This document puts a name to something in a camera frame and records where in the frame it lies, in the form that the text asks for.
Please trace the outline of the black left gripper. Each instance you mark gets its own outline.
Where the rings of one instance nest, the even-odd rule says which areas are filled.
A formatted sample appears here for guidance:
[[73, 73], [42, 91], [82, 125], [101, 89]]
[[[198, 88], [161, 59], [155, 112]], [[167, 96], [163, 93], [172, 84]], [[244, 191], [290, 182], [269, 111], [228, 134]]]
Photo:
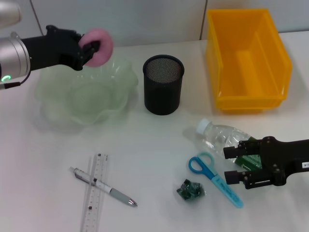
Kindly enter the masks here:
[[99, 41], [79, 45], [83, 35], [76, 31], [53, 25], [48, 25], [46, 29], [44, 36], [22, 39], [30, 57], [31, 71], [56, 65], [80, 71], [99, 50]]

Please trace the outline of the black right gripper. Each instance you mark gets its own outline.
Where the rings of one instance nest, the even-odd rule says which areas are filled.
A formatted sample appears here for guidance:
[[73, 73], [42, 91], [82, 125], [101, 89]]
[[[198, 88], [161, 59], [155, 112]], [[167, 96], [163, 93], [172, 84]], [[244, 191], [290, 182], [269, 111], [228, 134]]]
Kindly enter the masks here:
[[263, 168], [257, 171], [228, 171], [228, 185], [242, 182], [246, 189], [264, 186], [283, 186], [287, 178], [296, 173], [309, 171], [309, 141], [281, 142], [269, 136], [262, 140], [239, 141], [237, 147], [223, 149], [225, 159], [259, 155]]

